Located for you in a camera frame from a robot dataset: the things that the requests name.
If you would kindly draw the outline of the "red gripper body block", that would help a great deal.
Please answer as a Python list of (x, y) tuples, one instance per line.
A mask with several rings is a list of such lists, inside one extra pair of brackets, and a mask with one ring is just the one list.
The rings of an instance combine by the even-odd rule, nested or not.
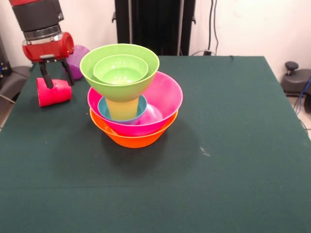
[(68, 32), (34, 40), (24, 40), (22, 49), (25, 56), (32, 62), (42, 62), (44, 59), (65, 59), (74, 51), (72, 36)]

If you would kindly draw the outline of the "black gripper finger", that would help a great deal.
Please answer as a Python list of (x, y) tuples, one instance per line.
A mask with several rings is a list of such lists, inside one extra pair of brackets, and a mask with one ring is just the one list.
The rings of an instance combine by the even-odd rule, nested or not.
[(66, 79), (68, 81), (68, 84), (70, 86), (73, 86), (75, 84), (75, 81), (74, 81), (74, 78), (72, 76), (72, 73), (71, 73), (71, 70), (70, 70), (70, 66), (67, 63), (66, 59), (61, 59), (61, 65), (62, 65), (62, 67), (65, 70), (65, 76), (66, 76)]
[(53, 82), (52, 82), (52, 80), (51, 80), (51, 78), (47, 72), (46, 63), (40, 62), (39, 66), (40, 66), (40, 71), (41, 71), (41, 74), (43, 76), (43, 79), (44, 79), (44, 82), (45, 82), (47, 88), (53, 89)]

